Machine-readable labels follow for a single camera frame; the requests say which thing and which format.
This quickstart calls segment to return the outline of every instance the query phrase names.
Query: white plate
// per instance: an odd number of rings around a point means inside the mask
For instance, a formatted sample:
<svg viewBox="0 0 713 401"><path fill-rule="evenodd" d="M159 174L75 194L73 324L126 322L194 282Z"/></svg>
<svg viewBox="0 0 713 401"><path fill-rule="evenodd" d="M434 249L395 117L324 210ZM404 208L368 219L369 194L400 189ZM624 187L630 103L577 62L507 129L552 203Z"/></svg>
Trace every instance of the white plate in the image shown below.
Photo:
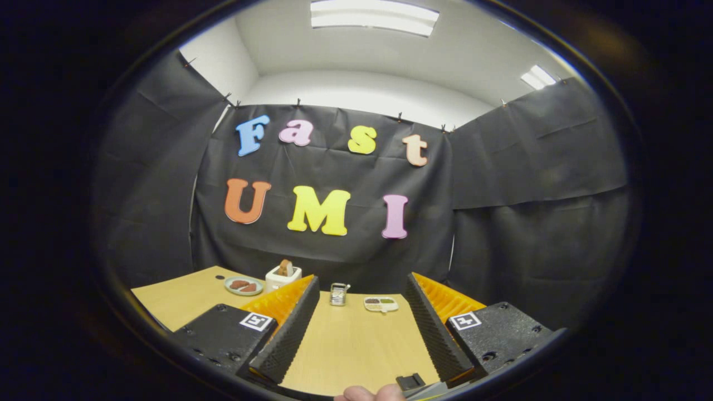
<svg viewBox="0 0 713 401"><path fill-rule="evenodd" d="M236 281L236 280L247 281L247 282L249 282L250 284L255 283L255 285L256 285L256 286L255 286L255 291L250 291L249 293L241 293L241 292L239 291L239 288L238 288L238 290L233 290L233 289L230 287L230 285L232 284L233 281ZM255 280L254 278L250 278L250 277L243 277L243 276L228 277L228 278L225 279L225 289L228 290L228 291L230 291L230 292L233 293L233 294L244 295L244 296L246 296L246 297L249 297L249 296L251 296L251 295L260 294L260 293L262 292L262 283L261 283L260 281Z"/></svg>
<svg viewBox="0 0 713 401"><path fill-rule="evenodd" d="M378 300L379 303L367 303L366 300ZM387 313L399 309L399 304L391 297L365 297L364 307L372 312Z"/></svg>

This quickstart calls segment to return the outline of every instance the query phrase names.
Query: wooden table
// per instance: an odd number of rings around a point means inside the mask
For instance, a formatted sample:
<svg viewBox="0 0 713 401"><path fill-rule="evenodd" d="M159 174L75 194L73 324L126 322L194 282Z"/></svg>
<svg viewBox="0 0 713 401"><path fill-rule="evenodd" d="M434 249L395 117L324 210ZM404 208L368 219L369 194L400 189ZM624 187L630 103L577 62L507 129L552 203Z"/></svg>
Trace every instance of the wooden table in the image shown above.
<svg viewBox="0 0 713 401"><path fill-rule="evenodd" d="M240 274L215 266L132 291L171 331L218 303L240 308L263 294L232 294L216 275L228 278ZM337 395L350 385L362 385L376 393L381 386L396 382L397 376L414 373L426 384L439 381L404 297L388 295L397 301L399 310L382 314L364 308L366 296L347 293L347 304L338 307L329 304L328 292L319 293L307 332L281 386Z"/></svg>

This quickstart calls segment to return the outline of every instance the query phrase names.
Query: yellow letter m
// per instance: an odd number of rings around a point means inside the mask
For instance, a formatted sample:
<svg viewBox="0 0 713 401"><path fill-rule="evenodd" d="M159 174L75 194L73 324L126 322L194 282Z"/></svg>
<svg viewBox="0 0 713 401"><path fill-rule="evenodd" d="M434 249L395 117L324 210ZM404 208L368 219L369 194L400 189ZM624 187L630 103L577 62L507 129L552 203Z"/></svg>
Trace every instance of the yellow letter m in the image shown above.
<svg viewBox="0 0 713 401"><path fill-rule="evenodd" d="M350 193L334 190L327 195L322 204L319 204L313 187L296 186L293 191L297 194L297 201L294 203L292 221L287 224L287 228L294 231L306 230L307 224L304 223L304 216L307 215L309 228L313 232L316 232L324 219L327 219L322 227L323 233L328 235L347 234L347 228L344 227L344 211L347 208L347 201L352 197Z"/></svg>

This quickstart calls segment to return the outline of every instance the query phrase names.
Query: human hand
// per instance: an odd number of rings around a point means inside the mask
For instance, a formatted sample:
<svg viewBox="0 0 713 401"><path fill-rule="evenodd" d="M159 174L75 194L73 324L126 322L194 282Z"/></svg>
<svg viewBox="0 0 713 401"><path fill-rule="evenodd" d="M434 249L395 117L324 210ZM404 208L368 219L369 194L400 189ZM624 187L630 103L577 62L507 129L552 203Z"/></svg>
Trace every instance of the human hand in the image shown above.
<svg viewBox="0 0 713 401"><path fill-rule="evenodd" d="M376 395L362 386L347 387L343 395L337 395L334 401L406 401L398 385L385 385Z"/></svg>

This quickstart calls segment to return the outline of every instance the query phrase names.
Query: black curtain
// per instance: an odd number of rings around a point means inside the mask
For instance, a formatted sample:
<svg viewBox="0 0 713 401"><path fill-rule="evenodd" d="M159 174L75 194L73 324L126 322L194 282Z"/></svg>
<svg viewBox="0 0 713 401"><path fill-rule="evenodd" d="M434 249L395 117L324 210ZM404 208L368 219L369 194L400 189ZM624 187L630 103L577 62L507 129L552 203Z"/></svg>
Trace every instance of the black curtain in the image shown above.
<svg viewBox="0 0 713 401"><path fill-rule="evenodd" d="M236 127L268 116L260 148L238 156ZM314 125L307 146L278 139L288 121ZM376 150L352 153L347 142L355 126L376 130ZM417 167L406 158L402 140L418 134L428 143ZM227 180L248 182L240 201L250 210L252 183L272 186L260 219L252 224L230 220L225 213ZM195 189L193 250L198 269L212 265L263 278L283 258L316 274L323 290L332 283L349 283L357 293L397 293L406 275L415 271L445 281L451 256L451 148L438 129L360 111L317 106L241 106L229 110L213 133ZM351 193L345 212L345 236L287 228L296 195L295 186L311 186L320 202L333 190ZM403 239L381 235L386 226L383 196L406 196Z"/></svg>
<svg viewBox="0 0 713 401"><path fill-rule="evenodd" d="M104 127L93 217L99 255L130 287L193 272L193 183L227 106L176 52L147 73Z"/></svg>
<svg viewBox="0 0 713 401"><path fill-rule="evenodd" d="M613 122L573 79L450 136L456 236L448 282L552 328L581 323L616 274L632 191Z"/></svg>

